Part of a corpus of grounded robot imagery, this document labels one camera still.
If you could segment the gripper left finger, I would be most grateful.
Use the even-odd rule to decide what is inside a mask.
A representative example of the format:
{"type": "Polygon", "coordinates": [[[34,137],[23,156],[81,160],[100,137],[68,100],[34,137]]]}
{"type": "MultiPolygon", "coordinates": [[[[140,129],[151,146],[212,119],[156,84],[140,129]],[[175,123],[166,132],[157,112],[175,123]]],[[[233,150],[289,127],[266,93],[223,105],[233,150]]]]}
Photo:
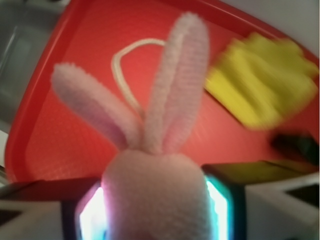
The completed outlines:
{"type": "Polygon", "coordinates": [[[0,189],[2,240],[105,240],[98,178],[15,182],[0,189]]]}

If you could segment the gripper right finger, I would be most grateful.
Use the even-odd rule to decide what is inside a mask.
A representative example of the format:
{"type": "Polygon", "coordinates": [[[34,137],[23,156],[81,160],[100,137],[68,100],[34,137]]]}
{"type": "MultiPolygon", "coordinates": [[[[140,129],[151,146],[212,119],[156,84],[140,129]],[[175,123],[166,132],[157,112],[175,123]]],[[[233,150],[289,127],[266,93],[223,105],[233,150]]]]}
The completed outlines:
{"type": "Polygon", "coordinates": [[[215,240],[317,240],[320,172],[306,162],[207,163],[215,240]]]}

